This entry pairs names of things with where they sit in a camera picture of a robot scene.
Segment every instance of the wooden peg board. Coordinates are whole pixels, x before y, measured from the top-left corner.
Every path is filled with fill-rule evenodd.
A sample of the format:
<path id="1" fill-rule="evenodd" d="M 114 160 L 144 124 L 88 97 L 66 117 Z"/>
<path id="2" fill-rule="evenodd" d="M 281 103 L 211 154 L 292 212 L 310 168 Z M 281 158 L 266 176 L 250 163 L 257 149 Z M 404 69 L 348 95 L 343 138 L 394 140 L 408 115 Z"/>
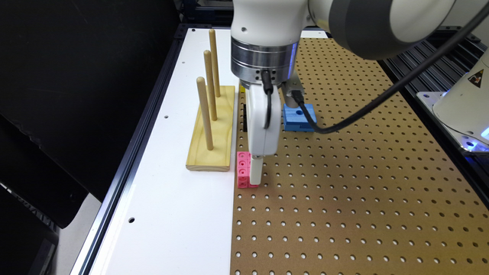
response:
<path id="1" fill-rule="evenodd" d="M 302 39 L 296 70 L 323 127 L 391 85 L 331 39 Z M 283 131 L 263 168 L 235 188 L 231 274 L 489 272 L 486 207 L 399 93 L 334 134 Z"/>

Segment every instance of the black cable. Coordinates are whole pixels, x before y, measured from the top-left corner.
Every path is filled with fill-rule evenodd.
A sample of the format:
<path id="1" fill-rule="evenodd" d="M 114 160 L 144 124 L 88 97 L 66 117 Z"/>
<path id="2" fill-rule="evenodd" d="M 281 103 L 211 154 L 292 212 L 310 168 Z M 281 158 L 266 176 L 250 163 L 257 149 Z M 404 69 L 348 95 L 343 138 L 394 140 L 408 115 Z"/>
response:
<path id="1" fill-rule="evenodd" d="M 433 65 L 440 58 L 449 53 L 453 48 L 455 48 L 460 41 L 465 39 L 487 16 L 489 15 L 489 3 L 487 3 L 481 11 L 479 11 L 460 31 L 454 34 L 447 42 L 445 42 L 433 55 L 429 56 L 424 60 L 420 65 L 410 71 L 407 75 L 405 75 L 402 79 L 394 83 L 389 89 L 380 94 L 377 98 L 366 104 L 363 108 L 356 111 L 353 115 L 350 115 L 343 121 L 340 121 L 338 124 L 321 128 L 319 127 L 311 118 L 311 114 L 307 111 L 306 106 L 304 106 L 304 97 L 300 91 L 292 91 L 292 98 L 299 104 L 299 107 L 303 110 L 304 115 L 306 116 L 307 122 L 311 125 L 315 132 L 320 134 L 328 134 L 332 132 L 339 131 L 353 122 L 357 121 L 361 117 L 365 116 L 373 109 L 378 107 L 380 104 L 384 103 L 388 100 L 392 95 L 394 95 L 397 91 L 402 89 L 405 85 L 407 85 L 411 80 L 416 78 L 419 74 L 421 74 L 424 70 L 428 69 L 431 65 Z"/>
<path id="2" fill-rule="evenodd" d="M 264 129 L 268 129 L 272 116 L 272 93 L 274 93 L 274 86 L 272 85 L 269 71 L 261 71 L 261 81 L 263 81 L 263 90 L 267 94 L 267 117 L 265 118 Z"/>

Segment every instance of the wooden peg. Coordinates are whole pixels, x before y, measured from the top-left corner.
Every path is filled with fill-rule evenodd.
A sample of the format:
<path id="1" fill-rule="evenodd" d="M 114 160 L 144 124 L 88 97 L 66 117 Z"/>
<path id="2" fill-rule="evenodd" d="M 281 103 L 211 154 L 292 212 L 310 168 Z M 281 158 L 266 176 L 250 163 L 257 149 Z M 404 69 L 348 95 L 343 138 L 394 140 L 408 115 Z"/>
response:
<path id="1" fill-rule="evenodd" d="M 209 107 L 207 105 L 206 81 L 203 77 L 197 77 L 197 89 L 199 90 L 200 111 L 202 113 L 204 133 L 206 134 L 207 150 L 212 150 L 214 149 L 214 144 L 212 143 L 211 121 L 209 119 Z"/>
<path id="2" fill-rule="evenodd" d="M 209 30 L 209 39 L 211 41 L 211 55 L 212 55 L 212 73 L 214 75 L 214 90 L 215 97 L 221 96 L 221 84 L 219 83 L 219 66 L 217 63 L 217 45 L 215 42 L 215 30 Z"/>
<path id="3" fill-rule="evenodd" d="M 204 61 L 206 62 L 206 76 L 207 76 L 207 88 L 209 89 L 209 108 L 211 112 L 211 119 L 217 120 L 217 109 L 215 107 L 215 94 L 214 94 L 214 81 L 212 78 L 212 58 L 211 52 L 204 51 Z"/>

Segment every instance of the blue light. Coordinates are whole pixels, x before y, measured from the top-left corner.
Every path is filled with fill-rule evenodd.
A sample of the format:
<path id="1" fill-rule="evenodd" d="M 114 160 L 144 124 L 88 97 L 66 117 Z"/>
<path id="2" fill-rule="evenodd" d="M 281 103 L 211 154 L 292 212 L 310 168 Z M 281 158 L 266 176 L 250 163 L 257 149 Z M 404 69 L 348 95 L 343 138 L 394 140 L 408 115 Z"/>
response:
<path id="1" fill-rule="evenodd" d="M 489 140 L 488 135 L 489 135 L 489 128 L 485 129 L 481 134 L 483 138 Z"/>
<path id="2" fill-rule="evenodd" d="M 290 78 L 290 75 L 292 74 L 293 71 L 293 61 L 296 57 L 296 47 L 297 47 L 297 43 L 294 43 L 294 45 L 292 46 L 292 55 L 290 56 L 289 76 L 287 78 Z"/>
<path id="3" fill-rule="evenodd" d="M 477 146 L 477 144 L 478 144 L 478 143 L 477 143 L 477 142 L 473 142 L 473 143 L 471 142 L 471 144 L 472 144 L 472 145 L 468 145 L 468 144 L 467 144 L 467 145 L 468 145 L 468 146 L 467 146 L 467 149 L 469 149 L 469 150 L 474 150 L 474 148 Z"/>

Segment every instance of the wooden base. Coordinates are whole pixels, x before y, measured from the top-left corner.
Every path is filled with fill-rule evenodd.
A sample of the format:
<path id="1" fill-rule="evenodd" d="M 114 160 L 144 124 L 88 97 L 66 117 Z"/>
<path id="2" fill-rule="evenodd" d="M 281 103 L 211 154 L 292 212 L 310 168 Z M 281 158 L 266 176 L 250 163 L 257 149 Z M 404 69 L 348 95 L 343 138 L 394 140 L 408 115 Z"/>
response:
<path id="1" fill-rule="evenodd" d="M 186 168 L 190 171 L 229 171 L 231 161 L 232 118 L 235 106 L 235 87 L 221 86 L 221 96 L 215 98 L 217 121 L 211 120 L 213 150 L 207 150 L 206 135 L 199 107 Z"/>

